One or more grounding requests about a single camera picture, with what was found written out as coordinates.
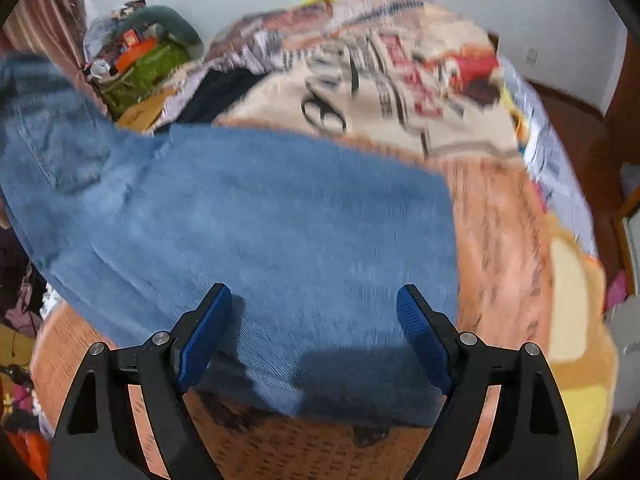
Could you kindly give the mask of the blue denim jeans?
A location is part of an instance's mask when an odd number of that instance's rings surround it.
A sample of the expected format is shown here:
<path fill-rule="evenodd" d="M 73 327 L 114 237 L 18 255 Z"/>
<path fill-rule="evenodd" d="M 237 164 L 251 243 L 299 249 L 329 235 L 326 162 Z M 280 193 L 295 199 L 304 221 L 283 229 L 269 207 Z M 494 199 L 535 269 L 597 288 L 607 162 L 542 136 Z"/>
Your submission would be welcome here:
<path fill-rule="evenodd" d="M 442 404 L 396 314 L 416 285 L 455 316 L 437 174 L 287 132 L 116 127 L 46 58 L 1 62 L 1 198 L 42 276 L 121 347 L 215 283 L 231 320 L 205 390 L 287 414 L 430 426 Z"/>

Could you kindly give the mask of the grey foam board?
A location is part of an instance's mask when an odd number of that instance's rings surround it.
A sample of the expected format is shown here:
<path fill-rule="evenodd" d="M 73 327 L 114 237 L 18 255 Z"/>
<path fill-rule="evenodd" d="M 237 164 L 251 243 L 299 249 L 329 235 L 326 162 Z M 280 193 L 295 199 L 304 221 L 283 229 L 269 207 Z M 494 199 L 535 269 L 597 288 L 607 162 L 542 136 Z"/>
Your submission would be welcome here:
<path fill-rule="evenodd" d="M 618 378 L 613 413 L 632 413 L 639 403 L 640 306 L 639 296 L 629 296 L 605 315 L 618 354 Z"/>

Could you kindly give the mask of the pink croc shoe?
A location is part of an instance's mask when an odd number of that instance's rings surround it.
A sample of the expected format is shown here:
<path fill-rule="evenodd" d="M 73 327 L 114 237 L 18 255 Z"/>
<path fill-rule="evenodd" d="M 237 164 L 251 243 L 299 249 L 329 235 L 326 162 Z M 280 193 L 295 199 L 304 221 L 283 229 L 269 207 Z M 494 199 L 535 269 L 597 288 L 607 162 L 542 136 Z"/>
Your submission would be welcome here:
<path fill-rule="evenodd" d="M 606 291 L 605 296 L 605 310 L 609 311 L 614 309 L 619 304 L 622 304 L 627 297 L 626 273 L 624 271 L 620 271 L 616 274 L 612 283 L 608 285 L 608 290 Z"/>

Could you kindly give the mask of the sliding wardrobe door white panel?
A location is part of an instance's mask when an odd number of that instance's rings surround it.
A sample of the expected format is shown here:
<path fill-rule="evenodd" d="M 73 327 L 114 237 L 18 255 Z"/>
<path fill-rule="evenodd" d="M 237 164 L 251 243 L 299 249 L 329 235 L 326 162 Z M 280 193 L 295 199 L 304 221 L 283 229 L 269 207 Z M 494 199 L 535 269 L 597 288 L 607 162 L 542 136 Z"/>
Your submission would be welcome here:
<path fill-rule="evenodd" d="M 639 292 L 639 235 L 634 235 L 632 220 L 639 217 L 639 190 L 629 196 L 614 216 L 614 226 L 622 254 L 629 296 Z"/>

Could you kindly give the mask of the grey checked bed sheet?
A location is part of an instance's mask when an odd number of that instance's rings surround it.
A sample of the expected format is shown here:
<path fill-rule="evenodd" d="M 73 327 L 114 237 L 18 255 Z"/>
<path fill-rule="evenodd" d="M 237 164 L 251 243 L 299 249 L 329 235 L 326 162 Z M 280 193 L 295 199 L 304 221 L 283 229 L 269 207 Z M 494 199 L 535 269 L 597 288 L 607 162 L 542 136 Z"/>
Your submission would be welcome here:
<path fill-rule="evenodd" d="M 591 209 L 540 96 L 507 58 L 499 56 L 498 61 L 504 70 L 506 90 L 524 115 L 528 140 L 521 155 L 529 177 L 541 190 L 546 206 L 570 230 L 578 245 L 591 257 L 598 258 Z"/>

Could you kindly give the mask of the green quilted bag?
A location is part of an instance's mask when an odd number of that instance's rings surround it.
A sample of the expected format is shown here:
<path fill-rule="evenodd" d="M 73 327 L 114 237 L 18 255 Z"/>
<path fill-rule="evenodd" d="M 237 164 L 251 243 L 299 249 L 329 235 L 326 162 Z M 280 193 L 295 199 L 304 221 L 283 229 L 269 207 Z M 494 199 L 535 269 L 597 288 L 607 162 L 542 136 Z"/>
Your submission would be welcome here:
<path fill-rule="evenodd" d="M 190 60 L 186 48 L 175 41 L 159 41 L 150 53 L 139 58 L 125 73 L 110 80 L 96 82 L 96 92 L 114 119 L 130 106 L 150 96 L 156 87 L 177 67 Z"/>

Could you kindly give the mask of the black garment on bed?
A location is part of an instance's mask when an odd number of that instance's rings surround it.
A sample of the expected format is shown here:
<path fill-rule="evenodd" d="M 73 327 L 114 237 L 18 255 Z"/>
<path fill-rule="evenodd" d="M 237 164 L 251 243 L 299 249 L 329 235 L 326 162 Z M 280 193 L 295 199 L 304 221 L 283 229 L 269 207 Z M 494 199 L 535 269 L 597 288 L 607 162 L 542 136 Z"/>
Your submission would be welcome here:
<path fill-rule="evenodd" d="M 250 70 L 232 70 L 221 73 L 210 70 L 186 101 L 176 119 L 158 126 L 154 132 L 165 132 L 172 124 L 211 124 L 227 108 L 264 79 L 266 74 L 253 74 Z"/>

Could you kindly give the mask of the printed poster blanket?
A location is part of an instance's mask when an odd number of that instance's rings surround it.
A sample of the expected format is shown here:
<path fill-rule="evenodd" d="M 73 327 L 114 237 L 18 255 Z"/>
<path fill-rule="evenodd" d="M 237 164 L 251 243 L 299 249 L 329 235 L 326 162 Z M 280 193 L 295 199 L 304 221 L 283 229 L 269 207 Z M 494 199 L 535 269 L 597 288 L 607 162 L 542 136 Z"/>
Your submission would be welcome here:
<path fill-rule="evenodd" d="M 535 93 L 486 30 L 428 0 L 247 15 L 148 134 L 49 61 L 12 65 L 6 210 L 46 280 L 129 346 L 226 284 L 202 390 L 334 422 L 430 426 L 442 395 L 403 284 L 488 344 L 547 351 L 578 470 L 603 453 L 617 354 L 593 242 L 551 213 Z"/>

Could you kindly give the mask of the orange toy box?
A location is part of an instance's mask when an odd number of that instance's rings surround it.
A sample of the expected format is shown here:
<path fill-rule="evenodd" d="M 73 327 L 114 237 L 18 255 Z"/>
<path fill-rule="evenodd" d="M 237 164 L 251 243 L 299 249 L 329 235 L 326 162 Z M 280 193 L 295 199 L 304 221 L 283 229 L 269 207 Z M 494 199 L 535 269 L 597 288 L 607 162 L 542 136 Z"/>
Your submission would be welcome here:
<path fill-rule="evenodd" d="M 135 29 L 127 29 L 120 38 L 119 54 L 114 62 L 117 73 L 125 73 L 139 58 L 150 53 L 157 47 L 155 37 L 145 38 Z"/>

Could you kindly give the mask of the striped pink curtain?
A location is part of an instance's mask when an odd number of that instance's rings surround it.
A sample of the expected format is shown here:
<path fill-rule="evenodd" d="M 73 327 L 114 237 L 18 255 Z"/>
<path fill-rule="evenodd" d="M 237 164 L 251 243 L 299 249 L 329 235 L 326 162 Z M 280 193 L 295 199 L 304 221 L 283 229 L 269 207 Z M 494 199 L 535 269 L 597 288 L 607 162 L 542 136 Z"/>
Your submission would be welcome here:
<path fill-rule="evenodd" d="M 1 26 L 1 51 L 45 56 L 104 113 L 105 104 L 84 74 L 86 17 L 84 0 L 17 0 Z"/>

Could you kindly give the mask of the white wall socket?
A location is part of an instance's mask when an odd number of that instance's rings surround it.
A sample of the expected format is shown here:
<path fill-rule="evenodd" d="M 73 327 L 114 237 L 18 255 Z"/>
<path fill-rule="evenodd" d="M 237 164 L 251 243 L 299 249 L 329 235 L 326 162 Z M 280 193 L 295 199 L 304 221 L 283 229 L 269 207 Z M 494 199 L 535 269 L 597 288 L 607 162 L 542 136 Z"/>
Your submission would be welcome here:
<path fill-rule="evenodd" d="M 529 48 L 526 52 L 525 62 L 527 65 L 535 66 L 538 61 L 538 50 Z"/>

